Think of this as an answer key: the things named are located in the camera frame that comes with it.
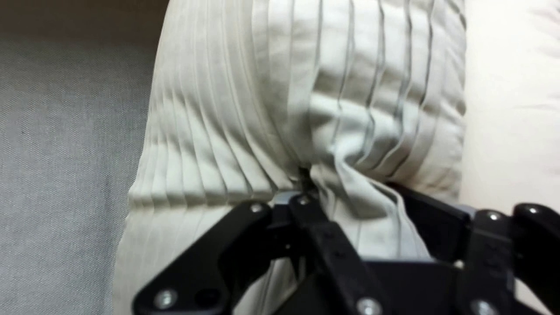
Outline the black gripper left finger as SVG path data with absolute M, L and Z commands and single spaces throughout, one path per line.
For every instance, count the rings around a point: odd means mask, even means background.
M 299 189 L 289 198 L 292 222 L 308 238 L 308 254 L 322 263 L 360 263 L 360 256 L 345 236 L 341 226 L 331 221 L 318 200 L 310 172 L 297 170 Z

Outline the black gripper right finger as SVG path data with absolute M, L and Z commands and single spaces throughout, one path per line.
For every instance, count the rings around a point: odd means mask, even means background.
M 416 193 L 401 184 L 390 184 L 404 201 L 429 254 L 437 261 L 458 261 L 467 247 L 471 215 L 450 203 Z

